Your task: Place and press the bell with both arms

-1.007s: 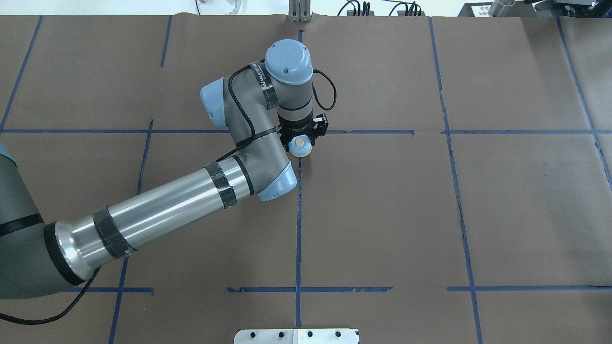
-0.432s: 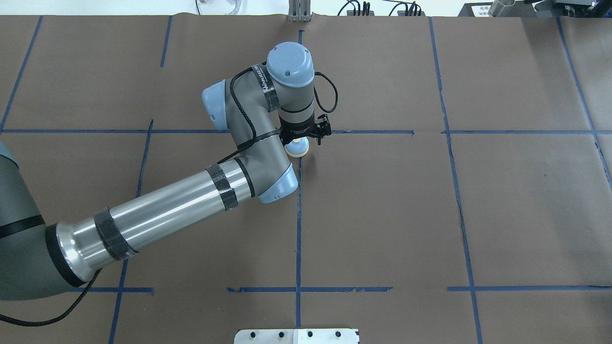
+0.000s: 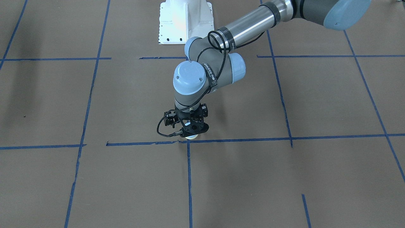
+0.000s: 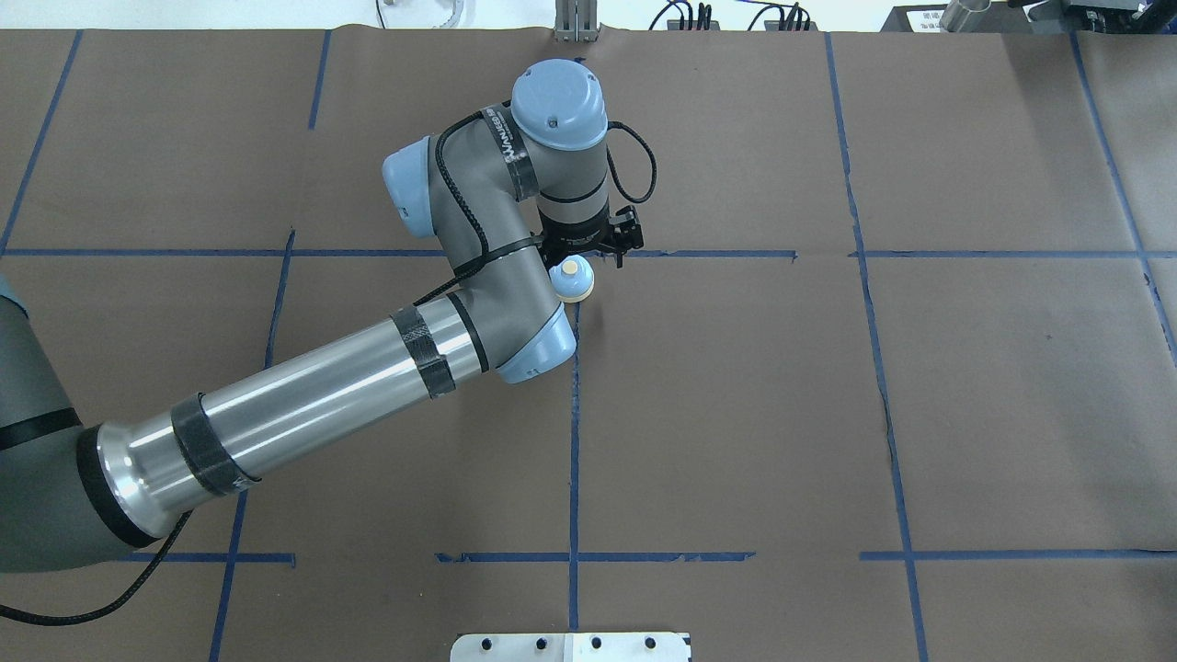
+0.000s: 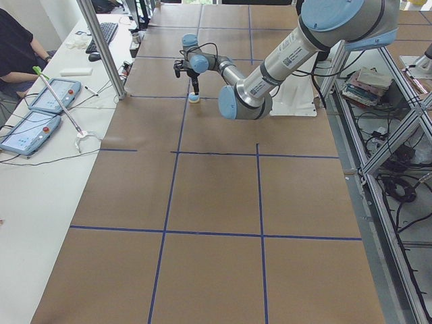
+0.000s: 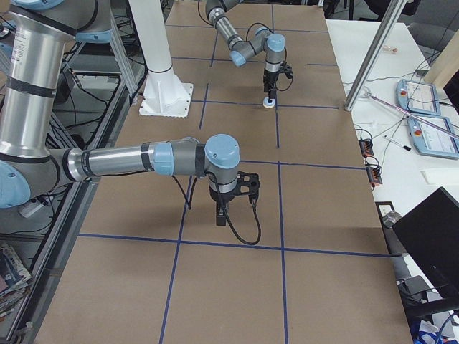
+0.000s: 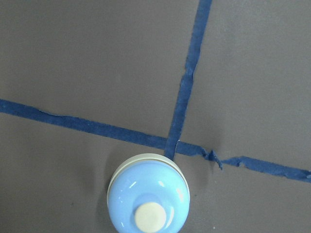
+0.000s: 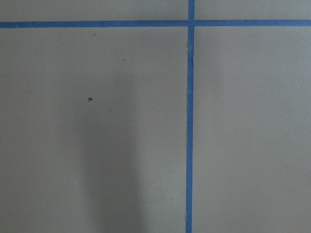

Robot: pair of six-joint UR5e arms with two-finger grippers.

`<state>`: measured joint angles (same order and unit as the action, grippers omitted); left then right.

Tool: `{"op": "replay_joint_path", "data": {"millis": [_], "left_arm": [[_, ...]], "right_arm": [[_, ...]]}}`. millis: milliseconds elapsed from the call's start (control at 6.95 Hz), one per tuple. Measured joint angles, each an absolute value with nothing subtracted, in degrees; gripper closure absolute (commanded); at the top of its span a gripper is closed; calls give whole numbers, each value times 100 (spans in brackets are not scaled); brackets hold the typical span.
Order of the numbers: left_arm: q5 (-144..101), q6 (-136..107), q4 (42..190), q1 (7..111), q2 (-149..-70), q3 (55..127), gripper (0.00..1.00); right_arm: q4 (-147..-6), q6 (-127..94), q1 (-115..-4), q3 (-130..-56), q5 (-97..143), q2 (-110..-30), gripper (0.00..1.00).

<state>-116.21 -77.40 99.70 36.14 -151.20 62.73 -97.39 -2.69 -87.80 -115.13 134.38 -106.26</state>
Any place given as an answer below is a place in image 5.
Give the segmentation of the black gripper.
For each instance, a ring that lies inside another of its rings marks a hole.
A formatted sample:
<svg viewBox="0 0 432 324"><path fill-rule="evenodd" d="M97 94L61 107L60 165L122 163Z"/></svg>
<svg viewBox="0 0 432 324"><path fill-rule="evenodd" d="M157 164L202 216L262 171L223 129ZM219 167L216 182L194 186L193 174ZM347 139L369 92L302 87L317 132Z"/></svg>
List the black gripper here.
<svg viewBox="0 0 432 324"><path fill-rule="evenodd" d="M189 68L187 71L187 75L190 77L192 81L192 87L195 95L199 95L199 83L198 83L198 77L199 74L196 73L192 68Z"/></svg>

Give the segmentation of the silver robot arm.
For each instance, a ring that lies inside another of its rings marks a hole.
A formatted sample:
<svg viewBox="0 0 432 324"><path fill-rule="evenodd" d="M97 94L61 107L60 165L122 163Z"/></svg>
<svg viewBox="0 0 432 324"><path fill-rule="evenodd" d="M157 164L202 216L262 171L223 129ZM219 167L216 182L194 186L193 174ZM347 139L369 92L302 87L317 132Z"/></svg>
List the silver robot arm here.
<svg viewBox="0 0 432 324"><path fill-rule="evenodd" d="M177 77L186 72L194 91L198 76L206 71L221 75L218 108L226 119L260 119L272 108L270 92L317 52L328 51L339 41L347 51L390 45L398 30L398 1L304 1L298 26L245 77L233 61L218 53L202 52L194 34L182 38L183 55L174 63Z"/></svg>

